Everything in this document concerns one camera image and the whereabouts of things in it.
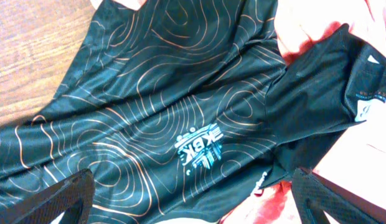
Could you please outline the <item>black patterned sports jersey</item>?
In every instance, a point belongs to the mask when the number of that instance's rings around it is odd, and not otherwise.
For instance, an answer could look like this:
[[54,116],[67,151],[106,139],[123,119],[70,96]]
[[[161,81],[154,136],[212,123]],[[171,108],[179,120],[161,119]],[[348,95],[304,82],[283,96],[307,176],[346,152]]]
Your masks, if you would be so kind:
[[386,101],[386,58],[343,25],[287,64],[277,7],[103,2],[53,100],[0,128],[0,213],[90,169],[88,223],[216,222],[314,167]]

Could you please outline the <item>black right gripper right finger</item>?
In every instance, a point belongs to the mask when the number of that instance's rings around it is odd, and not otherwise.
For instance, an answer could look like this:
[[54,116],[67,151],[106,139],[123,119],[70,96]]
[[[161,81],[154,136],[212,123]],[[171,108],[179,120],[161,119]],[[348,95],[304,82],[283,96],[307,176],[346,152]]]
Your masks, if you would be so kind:
[[302,223],[329,223],[328,216],[338,223],[386,223],[385,209],[306,169],[295,170],[291,189]]

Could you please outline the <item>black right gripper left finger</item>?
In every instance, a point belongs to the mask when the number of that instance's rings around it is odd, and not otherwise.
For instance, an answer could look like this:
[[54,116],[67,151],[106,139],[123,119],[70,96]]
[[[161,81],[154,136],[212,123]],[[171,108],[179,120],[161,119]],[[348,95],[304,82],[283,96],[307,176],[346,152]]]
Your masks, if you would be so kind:
[[0,212],[0,223],[85,224],[92,208],[95,182],[90,169],[83,169],[49,188]]

